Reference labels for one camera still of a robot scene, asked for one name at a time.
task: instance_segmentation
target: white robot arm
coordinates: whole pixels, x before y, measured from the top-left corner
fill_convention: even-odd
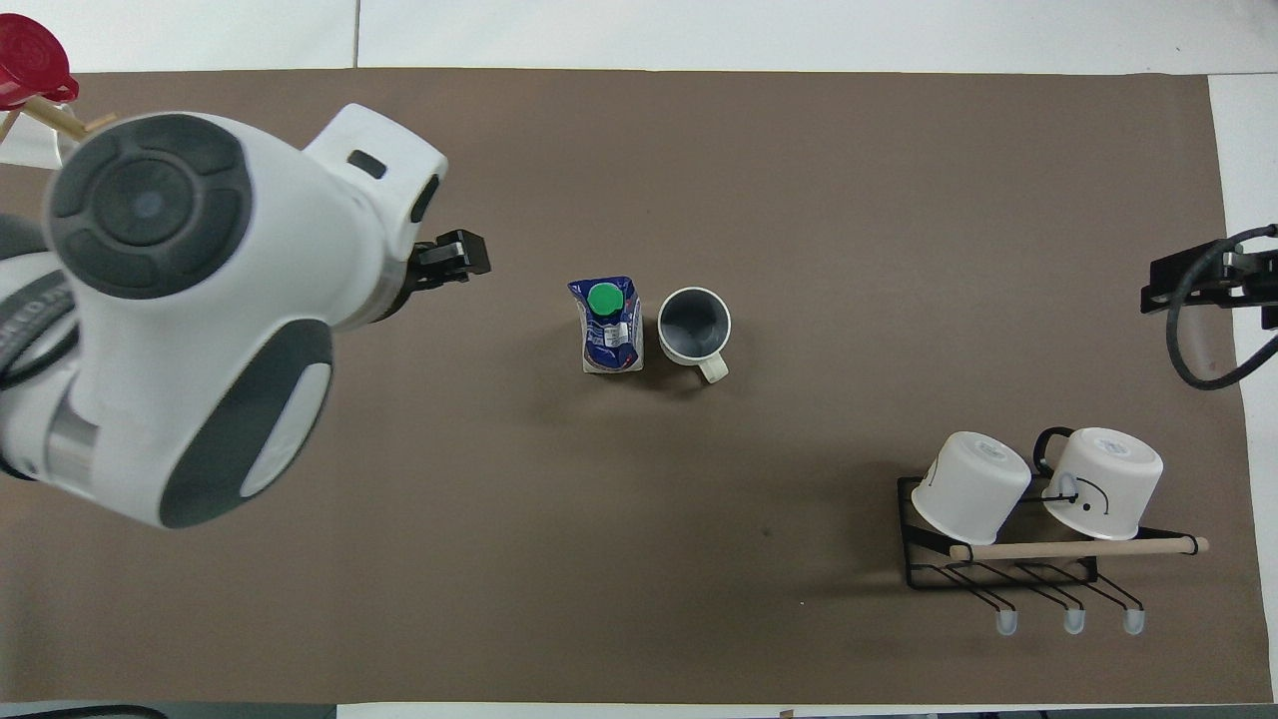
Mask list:
[[[332,329],[488,271],[465,230],[415,241],[446,170],[358,105],[302,151],[185,112],[93,134],[41,227],[0,222],[0,469],[169,529],[256,497],[311,434]]]

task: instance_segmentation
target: red mug handle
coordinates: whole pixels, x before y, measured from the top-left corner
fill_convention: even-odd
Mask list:
[[[61,87],[45,93],[45,98],[52,102],[70,102],[77,97],[79,97],[79,83],[70,75],[66,77],[66,82],[64,82]]]

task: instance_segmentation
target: brown mat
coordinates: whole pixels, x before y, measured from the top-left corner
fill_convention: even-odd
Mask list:
[[[427,216],[496,268],[344,335],[261,501],[166,534],[0,483],[0,699],[1269,701],[1235,391],[1183,387],[1148,262],[1218,236],[1206,80],[529,70],[86,77],[81,114],[193,109],[302,144],[345,102],[452,162]],[[0,170],[35,213],[46,175]],[[732,374],[580,370],[571,278],[731,305]],[[1232,351],[1228,318],[1208,337]],[[1067,636],[901,584],[895,480],[946,435],[1159,450]]]

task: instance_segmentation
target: gray circular cap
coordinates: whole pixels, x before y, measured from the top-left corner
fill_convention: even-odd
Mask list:
[[[45,208],[52,249],[112,296],[181,291],[221,267],[248,226],[253,192],[239,139],[192,115],[153,115],[82,144]]]

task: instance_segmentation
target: mug handle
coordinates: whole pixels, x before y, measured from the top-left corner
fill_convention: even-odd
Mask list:
[[[702,374],[705,375],[705,382],[714,384],[727,377],[727,364],[723,363],[723,358],[718,351],[711,354],[705,359],[702,359],[697,365],[700,368]]]
[[[1051,478],[1052,473],[1054,473],[1052,466],[1047,464],[1047,443],[1052,442],[1053,437],[1067,438],[1072,434],[1074,430],[1070,428],[1048,428],[1043,430],[1038,441],[1034,442],[1034,471],[1036,471],[1039,476]]]
[[[50,102],[70,102],[77,97],[79,97],[79,83],[70,75],[66,77],[66,82],[61,87],[45,95],[45,100]]]

